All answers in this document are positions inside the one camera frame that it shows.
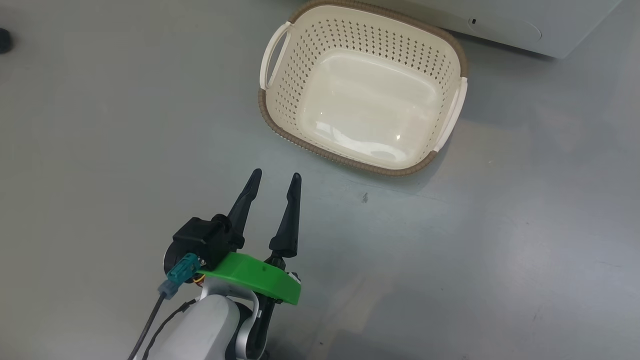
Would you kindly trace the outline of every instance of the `green plastic part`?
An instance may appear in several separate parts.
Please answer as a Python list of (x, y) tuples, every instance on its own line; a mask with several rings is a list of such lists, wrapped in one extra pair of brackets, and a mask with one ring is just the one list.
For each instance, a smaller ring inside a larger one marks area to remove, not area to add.
[(246, 254), (230, 252), (215, 270), (200, 269), (200, 274), (215, 276), (244, 286), (257, 293), (297, 305), (301, 286), (283, 270)]

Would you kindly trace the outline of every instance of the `basket rim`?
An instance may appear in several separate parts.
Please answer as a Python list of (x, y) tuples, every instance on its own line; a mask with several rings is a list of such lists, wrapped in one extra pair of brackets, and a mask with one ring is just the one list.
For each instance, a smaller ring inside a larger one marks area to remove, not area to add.
[[(421, 29), (428, 33), (431, 33), (432, 35), (435, 35), (441, 38), (442, 40), (446, 41), (454, 49), (454, 51), (456, 52), (456, 55), (458, 56), (458, 61), (460, 62), (460, 77), (465, 78), (467, 76), (467, 57), (465, 56), (465, 52), (462, 49), (462, 46), (460, 46), (460, 43), (451, 34), (449, 34), (448, 32), (440, 28), (427, 25), (421, 21), (415, 20), (412, 17), (403, 15), (393, 10), (383, 8), (381, 6), (365, 4), (365, 3), (361, 3), (359, 1), (354, 1), (354, 0), (311, 0), (305, 3), (298, 10), (296, 10), (293, 13), (293, 15), (291, 15), (291, 17), (289, 18), (289, 22), (294, 24), (296, 20), (298, 20), (302, 16), (302, 14), (304, 14), (305, 12), (313, 8), (316, 8), (318, 6), (324, 6), (324, 5), (342, 6), (345, 8), (351, 8), (355, 10), (361, 10), (361, 11), (373, 13), (376, 15), (381, 15), (384, 17), (397, 20), (399, 22), (403, 22), (407, 25)], [(414, 174), (422, 170), (423, 168), (425, 168), (427, 165), (429, 165), (433, 161), (435, 156), (438, 154), (437, 151), (432, 150), (429, 152), (429, 154), (427, 154), (427, 156), (424, 159), (422, 159), (417, 164), (411, 167), (402, 168), (402, 169), (389, 169), (389, 168), (378, 167), (376, 165), (362, 163), (360, 161), (352, 160), (344, 156), (335, 154), (333, 152), (324, 150), (318, 146), (313, 145), (310, 142), (307, 142), (302, 140), (301, 138), (298, 138), (297, 136), (289, 133), (288, 131), (280, 127), (278, 124), (276, 124), (276, 122), (271, 118), (271, 115), (269, 114), (269, 110), (267, 109), (267, 92), (263, 89), (260, 89), (258, 91), (258, 105), (260, 108), (260, 113), (262, 114), (262, 118), (264, 118), (264, 121), (276, 134), (280, 135), (282, 138), (285, 138), (286, 140), (302, 147), (303, 149), (309, 150), (324, 158), (327, 158), (337, 163), (347, 165), (349, 167), (357, 168), (360, 170), (366, 170), (366, 171), (373, 172), (379, 175), (384, 175), (384, 176), (394, 176), (394, 177), (407, 176), (410, 174)]]

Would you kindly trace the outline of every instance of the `white basket handle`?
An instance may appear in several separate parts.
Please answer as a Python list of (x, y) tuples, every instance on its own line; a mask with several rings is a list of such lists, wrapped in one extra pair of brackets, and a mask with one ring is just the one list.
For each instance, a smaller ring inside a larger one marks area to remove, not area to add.
[[(273, 34), (271, 40), (269, 40), (267, 48), (264, 50), (262, 64), (260, 65), (260, 87), (263, 90), (267, 90), (269, 86), (271, 86), (271, 83), (273, 82), (273, 74), (278, 72), (280, 62), (282, 61), (282, 56), (284, 56), (284, 51), (287, 49), (289, 38), (291, 38), (291, 34), (287, 32), (287, 30), (291, 26), (292, 24), (289, 21), (282, 24), (282, 26), (280, 26)], [(282, 44), (280, 55), (278, 56), (278, 61), (276, 61), (276, 65), (273, 67), (273, 73), (267, 75), (267, 71), (269, 70), (269, 63), (271, 62), (271, 57), (273, 56), (273, 51), (275, 50), (276, 44), (280, 41), (280, 38), (282, 38), (282, 35), (284, 35), (284, 33), (287, 33), (287, 38), (284, 40), (284, 44)]]
[(467, 96), (467, 78), (463, 76), (461, 80), (462, 82), (460, 83), (460, 87), (456, 90), (455, 95), (453, 95), (453, 101), (451, 102), (449, 114), (447, 116), (447, 120), (445, 121), (444, 131), (440, 133), (438, 142), (433, 148), (434, 151), (440, 151), (440, 149), (442, 149), (444, 144), (447, 142), (449, 135), (451, 135), (451, 131), (453, 131), (453, 127), (456, 125), (456, 121), (458, 121), (460, 111), (462, 111), (462, 104), (465, 103), (465, 97)]

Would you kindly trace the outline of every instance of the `laundry basket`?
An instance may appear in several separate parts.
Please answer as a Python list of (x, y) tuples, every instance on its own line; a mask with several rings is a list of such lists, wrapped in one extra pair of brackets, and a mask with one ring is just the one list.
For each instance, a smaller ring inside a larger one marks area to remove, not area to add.
[(405, 176), (427, 166), (447, 141), (466, 76), (464, 52), (444, 30), (379, 6), (317, 0), (269, 41), (259, 105), (273, 131), (300, 147)]

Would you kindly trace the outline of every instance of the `thin black wire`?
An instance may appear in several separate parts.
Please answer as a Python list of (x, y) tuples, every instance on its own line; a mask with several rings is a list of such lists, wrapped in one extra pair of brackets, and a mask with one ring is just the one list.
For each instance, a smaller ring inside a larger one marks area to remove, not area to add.
[(164, 329), (164, 326), (171, 321), (171, 319), (180, 312), (185, 312), (187, 311), (187, 309), (189, 309), (189, 306), (193, 305), (196, 303), (196, 299), (190, 300), (185, 302), (184, 304), (180, 305), (180, 307), (178, 307), (178, 309), (174, 312), (171, 313), (171, 315), (169, 315), (169, 317), (167, 317), (162, 324), (160, 324), (160, 326), (158, 327), (158, 330), (156, 330), (156, 333), (153, 335), (153, 337), (151, 337), (151, 340), (149, 340), (149, 344), (147, 345), (147, 349), (145, 350), (145, 354), (142, 355), (142, 360), (147, 360), (147, 358), (149, 357), (149, 350), (151, 350), (151, 347), (154, 346), (154, 343), (156, 342), (156, 338), (158, 336), (158, 334)]
[(140, 338), (138, 338), (138, 342), (136, 343), (136, 346), (131, 351), (131, 354), (129, 354), (129, 357), (127, 358), (127, 360), (133, 360), (133, 358), (136, 357), (138, 350), (140, 350), (140, 347), (142, 346), (142, 341), (144, 341), (145, 337), (147, 336), (147, 333), (149, 332), (149, 328), (151, 328), (151, 323), (154, 322), (154, 319), (158, 314), (158, 310), (160, 310), (160, 305), (162, 304), (162, 301), (164, 300), (165, 297), (166, 297), (165, 293), (160, 293), (160, 297), (156, 302), (156, 306), (154, 306), (154, 309), (151, 311), (151, 315), (149, 315), (149, 320), (147, 320), (147, 323), (145, 324), (145, 328), (142, 329), (142, 334), (140, 334)]

